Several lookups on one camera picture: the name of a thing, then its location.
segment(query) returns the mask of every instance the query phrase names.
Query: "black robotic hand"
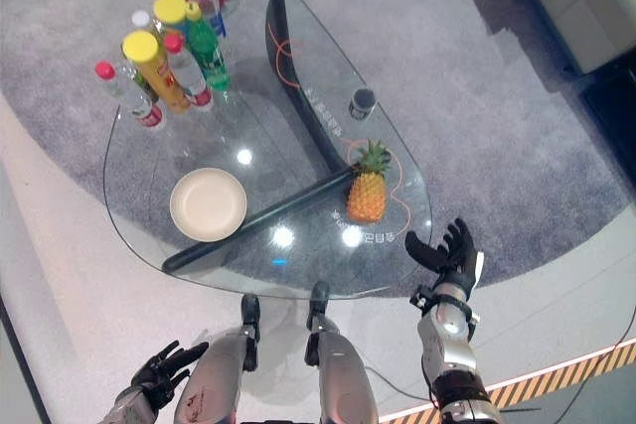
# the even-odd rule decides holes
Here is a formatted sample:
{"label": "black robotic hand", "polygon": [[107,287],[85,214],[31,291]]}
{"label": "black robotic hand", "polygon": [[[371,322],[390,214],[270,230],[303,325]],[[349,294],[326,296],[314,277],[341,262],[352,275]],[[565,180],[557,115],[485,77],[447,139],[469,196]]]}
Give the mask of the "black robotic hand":
{"label": "black robotic hand", "polygon": [[179,342],[174,341],[148,359],[130,381],[132,387],[141,387],[155,414],[172,400],[175,388],[190,375],[190,370],[185,369],[175,376],[177,371],[199,359],[208,349],[208,343],[201,343],[189,350],[180,348],[168,356],[178,345]]}
{"label": "black robotic hand", "polygon": [[439,244],[435,249],[419,240],[410,230],[404,244],[408,255],[417,263],[439,274],[435,287],[440,283],[453,283],[464,291],[468,300],[481,274],[481,263],[478,263],[481,260],[478,260],[468,226],[461,218],[448,225],[444,241],[446,246]]}

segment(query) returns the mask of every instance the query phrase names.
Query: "yellow bottle cap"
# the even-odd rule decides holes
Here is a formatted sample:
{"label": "yellow bottle cap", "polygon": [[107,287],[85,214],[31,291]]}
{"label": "yellow bottle cap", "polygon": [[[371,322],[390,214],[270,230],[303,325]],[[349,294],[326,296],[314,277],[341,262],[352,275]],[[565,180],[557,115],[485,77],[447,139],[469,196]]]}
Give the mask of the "yellow bottle cap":
{"label": "yellow bottle cap", "polygon": [[145,64],[155,58],[159,52],[159,43],[150,32],[135,30],[123,39],[121,49],[131,62]]}
{"label": "yellow bottle cap", "polygon": [[155,17],[165,24],[178,24],[186,20],[185,0],[155,0],[152,10]]}
{"label": "yellow bottle cap", "polygon": [[199,7],[199,2],[191,0],[186,4],[186,17],[192,22],[201,19],[201,7]]}

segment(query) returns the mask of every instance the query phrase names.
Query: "red bottle cap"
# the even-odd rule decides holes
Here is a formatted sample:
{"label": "red bottle cap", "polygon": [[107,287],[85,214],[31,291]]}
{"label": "red bottle cap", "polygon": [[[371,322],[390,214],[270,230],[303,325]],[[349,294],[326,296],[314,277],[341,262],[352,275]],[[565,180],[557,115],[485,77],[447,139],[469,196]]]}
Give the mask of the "red bottle cap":
{"label": "red bottle cap", "polygon": [[171,54],[178,54],[183,47],[183,39],[179,34],[168,34],[163,38],[163,45]]}
{"label": "red bottle cap", "polygon": [[95,73],[101,79],[112,79],[115,76],[115,70],[109,62],[99,62],[95,65]]}

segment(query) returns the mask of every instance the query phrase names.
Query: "white plate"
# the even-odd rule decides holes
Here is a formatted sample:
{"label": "white plate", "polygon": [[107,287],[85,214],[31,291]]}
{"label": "white plate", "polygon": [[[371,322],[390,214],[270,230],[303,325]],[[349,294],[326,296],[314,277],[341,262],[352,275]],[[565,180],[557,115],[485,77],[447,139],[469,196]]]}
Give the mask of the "white plate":
{"label": "white plate", "polygon": [[203,168],[186,174],[170,196],[170,215],[185,235],[213,242],[232,235],[247,212],[240,182],[222,169]]}

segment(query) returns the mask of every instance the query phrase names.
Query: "pineapple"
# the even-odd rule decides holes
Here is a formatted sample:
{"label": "pineapple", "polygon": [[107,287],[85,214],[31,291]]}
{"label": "pineapple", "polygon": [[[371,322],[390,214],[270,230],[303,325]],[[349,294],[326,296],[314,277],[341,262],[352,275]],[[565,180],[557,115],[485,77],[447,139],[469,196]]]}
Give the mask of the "pineapple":
{"label": "pineapple", "polygon": [[357,177],[349,192],[347,214],[358,222],[378,222],[387,208],[385,170],[389,167],[391,153],[380,141],[374,144],[371,139],[369,148],[359,151],[362,157],[356,165]]}

